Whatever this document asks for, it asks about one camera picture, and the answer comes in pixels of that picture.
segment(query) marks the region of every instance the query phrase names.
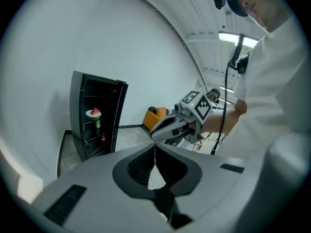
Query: curved white wall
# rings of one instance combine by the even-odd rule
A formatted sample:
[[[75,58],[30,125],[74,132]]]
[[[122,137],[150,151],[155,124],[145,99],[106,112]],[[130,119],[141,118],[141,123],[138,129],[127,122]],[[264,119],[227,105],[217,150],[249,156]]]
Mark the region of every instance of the curved white wall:
[[[121,125],[172,108],[197,80],[179,37],[143,0],[28,0],[0,53],[0,134],[47,185],[69,123],[72,71],[129,84]]]

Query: ceiling light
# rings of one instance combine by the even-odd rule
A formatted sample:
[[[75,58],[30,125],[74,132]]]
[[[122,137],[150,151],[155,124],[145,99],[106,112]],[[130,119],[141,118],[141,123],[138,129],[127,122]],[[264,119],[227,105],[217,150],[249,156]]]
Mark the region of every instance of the ceiling light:
[[[219,32],[218,37],[221,41],[229,41],[229,42],[233,42],[235,44],[237,44],[239,41],[239,34],[238,33]],[[257,39],[245,36],[245,38],[243,40],[243,45],[250,47],[250,48],[253,48],[257,42],[258,42]]]
[[[228,91],[228,92],[231,92],[231,93],[233,93],[233,92],[234,92],[234,90],[231,90],[231,89],[229,89],[229,88],[227,88],[227,91]]]
[[[222,100],[222,99],[219,99],[219,101],[225,102],[225,100]],[[229,103],[229,102],[226,102],[226,103],[229,104],[229,105],[231,105],[231,103]]]

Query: white shirt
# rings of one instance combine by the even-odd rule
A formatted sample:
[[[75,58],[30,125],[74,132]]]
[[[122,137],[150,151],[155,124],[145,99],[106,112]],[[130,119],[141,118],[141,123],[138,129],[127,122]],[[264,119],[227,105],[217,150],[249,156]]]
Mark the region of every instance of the white shirt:
[[[309,60],[309,46],[293,16],[255,45],[234,91],[236,98],[246,102],[247,112],[217,155],[247,160],[254,150],[267,148],[290,131],[276,94]]]

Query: sleeve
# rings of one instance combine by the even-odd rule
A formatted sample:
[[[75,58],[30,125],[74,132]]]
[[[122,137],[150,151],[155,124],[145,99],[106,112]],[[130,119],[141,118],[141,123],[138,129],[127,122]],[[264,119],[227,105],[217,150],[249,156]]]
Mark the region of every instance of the sleeve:
[[[245,75],[241,74],[238,79],[237,86],[234,89],[233,95],[242,101],[245,101],[246,89],[245,89]]]

